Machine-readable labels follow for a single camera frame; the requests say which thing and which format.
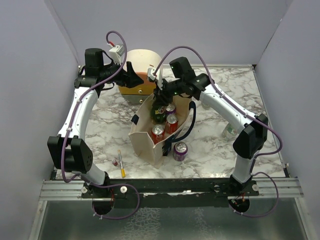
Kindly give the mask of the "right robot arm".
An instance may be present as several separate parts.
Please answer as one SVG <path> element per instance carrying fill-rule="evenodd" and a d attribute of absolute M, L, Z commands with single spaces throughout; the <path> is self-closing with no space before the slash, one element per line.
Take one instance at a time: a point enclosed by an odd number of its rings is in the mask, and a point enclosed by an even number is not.
<path fill-rule="evenodd" d="M 156 84 L 153 105 L 167 106 L 174 96 L 187 95 L 208 105 L 231 124 L 238 136 L 232 145 L 236 161 L 229 189 L 236 196 L 242 195 L 252 180 L 254 158 L 267 140 L 268 118 L 239 105 L 213 83 L 209 73 L 197 75 L 186 57 L 172 60 L 170 67 L 175 77 L 170 82 L 161 77 L 157 68 L 149 68 L 147 71 L 148 80 Z"/>

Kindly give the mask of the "green glass bottle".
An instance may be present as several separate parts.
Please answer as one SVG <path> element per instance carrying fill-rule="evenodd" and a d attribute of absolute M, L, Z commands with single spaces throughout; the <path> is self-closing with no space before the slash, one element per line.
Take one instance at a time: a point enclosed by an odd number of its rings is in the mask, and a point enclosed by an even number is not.
<path fill-rule="evenodd" d="M 154 124 L 163 124 L 166 121 L 166 107 L 166 104 L 156 100 L 152 103 L 150 118 Z"/>

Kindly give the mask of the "cream canvas tote bag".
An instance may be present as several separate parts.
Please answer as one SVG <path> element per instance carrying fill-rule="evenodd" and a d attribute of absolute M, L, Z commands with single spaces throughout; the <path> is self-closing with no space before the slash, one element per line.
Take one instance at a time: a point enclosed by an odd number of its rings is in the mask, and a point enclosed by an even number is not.
<path fill-rule="evenodd" d="M 190 118 L 196 117 L 196 105 L 190 98 L 174 96 L 177 129 L 169 134 L 165 130 L 166 123 L 156 123 L 151 118 L 154 96 L 151 94 L 132 117 L 129 135 L 135 154 L 155 168 L 159 168 L 176 142 L 185 139 L 192 130 L 186 127 Z"/>

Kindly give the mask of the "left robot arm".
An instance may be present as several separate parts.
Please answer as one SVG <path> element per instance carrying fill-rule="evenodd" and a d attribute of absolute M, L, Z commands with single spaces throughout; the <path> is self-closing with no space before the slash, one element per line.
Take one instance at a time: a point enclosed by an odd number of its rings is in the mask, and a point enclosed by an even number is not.
<path fill-rule="evenodd" d="M 100 48 L 85 50 L 85 65 L 74 81 L 72 104 L 62 128 L 56 136 L 50 136 L 47 146 L 56 169 L 73 173 L 94 184 L 97 196 L 106 197 L 111 190 L 108 174 L 93 163 L 93 152 L 85 143 L 86 129 L 92 109 L 105 84 L 134 88 L 143 80 L 126 61 L 126 49 L 122 44 L 109 51 Z"/>

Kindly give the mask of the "red cola can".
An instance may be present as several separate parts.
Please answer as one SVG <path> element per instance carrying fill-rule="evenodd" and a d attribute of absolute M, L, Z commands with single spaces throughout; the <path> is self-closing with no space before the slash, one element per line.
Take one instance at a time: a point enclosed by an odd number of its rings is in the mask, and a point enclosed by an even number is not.
<path fill-rule="evenodd" d="M 157 144 L 165 139 L 165 127 L 161 124 L 156 124 L 151 129 L 151 139 L 154 144 Z"/>
<path fill-rule="evenodd" d="M 178 129 L 178 117 L 175 114 L 169 114 L 166 117 L 165 132 L 169 135 L 173 134 Z"/>

